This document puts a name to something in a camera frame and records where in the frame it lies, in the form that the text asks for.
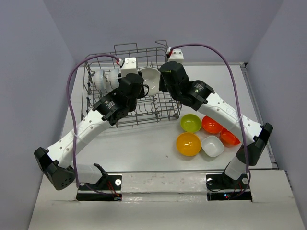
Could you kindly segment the white round bowl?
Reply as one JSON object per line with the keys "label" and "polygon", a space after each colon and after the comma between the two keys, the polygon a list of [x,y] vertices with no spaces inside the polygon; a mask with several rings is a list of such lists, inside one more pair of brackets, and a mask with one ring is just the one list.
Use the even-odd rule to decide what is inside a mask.
{"label": "white round bowl", "polygon": [[109,91],[116,89],[119,86],[118,81],[119,69],[113,69],[109,72],[107,76],[107,87]]}
{"label": "white round bowl", "polygon": [[98,90],[103,91],[105,89],[105,71],[98,70],[92,77],[93,84]]}
{"label": "white round bowl", "polygon": [[141,69],[144,84],[148,85],[148,96],[154,96],[159,93],[160,72],[155,68]]}

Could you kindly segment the green plastic bowl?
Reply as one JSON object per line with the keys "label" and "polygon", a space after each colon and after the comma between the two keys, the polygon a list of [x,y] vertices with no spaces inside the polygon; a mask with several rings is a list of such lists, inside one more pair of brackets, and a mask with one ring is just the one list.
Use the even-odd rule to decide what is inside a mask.
{"label": "green plastic bowl", "polygon": [[184,131],[195,133],[201,129],[201,120],[195,114],[186,114],[181,118],[180,125]]}

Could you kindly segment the orange round plastic bowl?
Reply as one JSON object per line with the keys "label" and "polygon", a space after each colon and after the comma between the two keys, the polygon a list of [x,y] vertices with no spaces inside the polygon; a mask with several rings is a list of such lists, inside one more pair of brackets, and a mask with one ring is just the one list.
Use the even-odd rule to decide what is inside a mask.
{"label": "orange round plastic bowl", "polygon": [[223,126],[209,116],[205,116],[202,119],[202,128],[210,134],[218,134],[222,131]]}

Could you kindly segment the yellow plastic bowl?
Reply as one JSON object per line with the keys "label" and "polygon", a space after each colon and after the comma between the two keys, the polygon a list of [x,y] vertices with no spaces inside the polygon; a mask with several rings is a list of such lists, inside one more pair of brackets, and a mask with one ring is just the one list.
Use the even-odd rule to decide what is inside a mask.
{"label": "yellow plastic bowl", "polygon": [[193,157],[200,152],[201,141],[193,133],[182,133],[176,140],[176,148],[180,154],[188,157]]}

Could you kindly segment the white square bowl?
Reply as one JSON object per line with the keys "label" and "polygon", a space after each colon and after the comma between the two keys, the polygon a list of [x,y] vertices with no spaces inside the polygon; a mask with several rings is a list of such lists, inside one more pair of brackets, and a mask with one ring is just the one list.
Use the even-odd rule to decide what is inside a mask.
{"label": "white square bowl", "polygon": [[201,142],[203,151],[211,158],[215,158],[224,152],[224,145],[216,136],[208,136]]}

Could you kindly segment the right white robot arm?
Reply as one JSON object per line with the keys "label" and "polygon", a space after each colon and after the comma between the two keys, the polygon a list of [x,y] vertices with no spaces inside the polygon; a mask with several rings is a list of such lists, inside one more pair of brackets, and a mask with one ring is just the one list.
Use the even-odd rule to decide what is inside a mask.
{"label": "right white robot arm", "polygon": [[182,64],[170,61],[160,69],[161,78],[171,97],[182,105],[212,118],[230,131],[242,146],[221,175],[224,187],[238,183],[246,167],[255,166],[273,131],[269,123],[260,124],[239,113],[214,89],[201,80],[190,80]]}

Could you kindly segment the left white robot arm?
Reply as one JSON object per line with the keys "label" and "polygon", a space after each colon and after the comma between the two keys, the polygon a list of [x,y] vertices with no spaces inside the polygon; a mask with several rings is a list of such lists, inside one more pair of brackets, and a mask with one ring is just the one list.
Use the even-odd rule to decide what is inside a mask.
{"label": "left white robot arm", "polygon": [[99,164],[78,165],[73,160],[100,133],[136,108],[145,87],[141,75],[127,74],[120,80],[119,87],[96,102],[87,116],[67,135],[46,149],[39,147],[35,150],[39,168],[56,190],[62,190],[72,182],[89,185],[94,190],[106,185],[108,174]]}

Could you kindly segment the orange square plastic bowl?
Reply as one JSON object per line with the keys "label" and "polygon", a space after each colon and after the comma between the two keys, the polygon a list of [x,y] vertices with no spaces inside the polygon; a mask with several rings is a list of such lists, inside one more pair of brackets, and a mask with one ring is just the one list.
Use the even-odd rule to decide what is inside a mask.
{"label": "orange square plastic bowl", "polygon": [[224,127],[220,132],[219,139],[222,141],[223,144],[228,146],[236,146],[240,144],[240,140]]}

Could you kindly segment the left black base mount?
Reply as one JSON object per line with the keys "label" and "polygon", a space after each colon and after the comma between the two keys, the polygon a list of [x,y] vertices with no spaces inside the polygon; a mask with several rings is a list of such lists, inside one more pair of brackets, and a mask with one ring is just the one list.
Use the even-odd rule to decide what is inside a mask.
{"label": "left black base mount", "polygon": [[78,201],[121,201],[122,174],[111,173],[105,182],[97,184],[81,184],[77,190]]}

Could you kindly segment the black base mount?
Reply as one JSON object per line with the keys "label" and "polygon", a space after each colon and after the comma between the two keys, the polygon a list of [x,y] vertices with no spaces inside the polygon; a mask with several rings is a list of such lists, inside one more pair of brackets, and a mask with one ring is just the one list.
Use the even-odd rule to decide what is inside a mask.
{"label": "black base mount", "polygon": [[78,201],[121,201],[122,174],[111,173],[105,182],[97,184],[81,184],[77,190]]}
{"label": "black base mount", "polygon": [[236,181],[223,174],[206,175],[206,188],[208,201],[252,201],[246,174],[242,174]]}

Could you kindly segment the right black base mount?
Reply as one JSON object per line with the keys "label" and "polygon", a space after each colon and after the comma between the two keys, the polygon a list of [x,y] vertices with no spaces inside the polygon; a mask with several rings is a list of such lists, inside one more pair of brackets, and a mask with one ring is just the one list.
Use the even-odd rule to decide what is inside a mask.
{"label": "right black base mount", "polygon": [[208,201],[252,201],[246,174],[242,174],[236,181],[223,174],[206,175],[206,188]]}

